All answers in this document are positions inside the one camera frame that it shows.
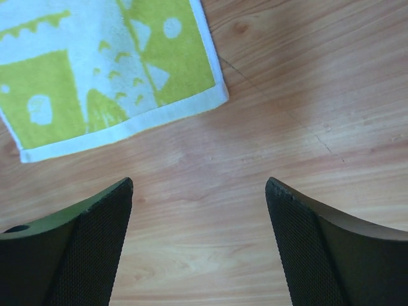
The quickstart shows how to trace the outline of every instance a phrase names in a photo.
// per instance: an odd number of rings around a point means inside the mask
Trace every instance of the white circle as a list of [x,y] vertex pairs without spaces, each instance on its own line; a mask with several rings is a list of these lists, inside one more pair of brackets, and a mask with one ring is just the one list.
[[1,84],[1,92],[3,94],[8,94],[10,92],[10,87],[6,84]]
[[182,24],[177,18],[169,18],[164,21],[163,32],[167,38],[176,38],[181,32]]

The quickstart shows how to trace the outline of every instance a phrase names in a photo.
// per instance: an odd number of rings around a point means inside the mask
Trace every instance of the green and white towel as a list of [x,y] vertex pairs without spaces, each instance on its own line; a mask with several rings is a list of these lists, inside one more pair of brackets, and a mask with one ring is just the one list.
[[200,0],[0,0],[0,115],[24,163],[227,99]]

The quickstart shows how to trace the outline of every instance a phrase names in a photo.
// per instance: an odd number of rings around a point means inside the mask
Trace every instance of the wooden table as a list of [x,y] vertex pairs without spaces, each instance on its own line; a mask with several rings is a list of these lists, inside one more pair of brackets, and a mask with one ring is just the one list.
[[290,305],[269,176],[408,231],[408,2],[203,4],[222,107],[34,164],[0,125],[0,230],[134,180],[115,306]]

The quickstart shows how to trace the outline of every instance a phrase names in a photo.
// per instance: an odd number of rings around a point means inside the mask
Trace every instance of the folded towel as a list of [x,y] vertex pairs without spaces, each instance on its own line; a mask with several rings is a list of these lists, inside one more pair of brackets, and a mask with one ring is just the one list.
[[200,0],[0,0],[0,116],[22,162],[227,99]]

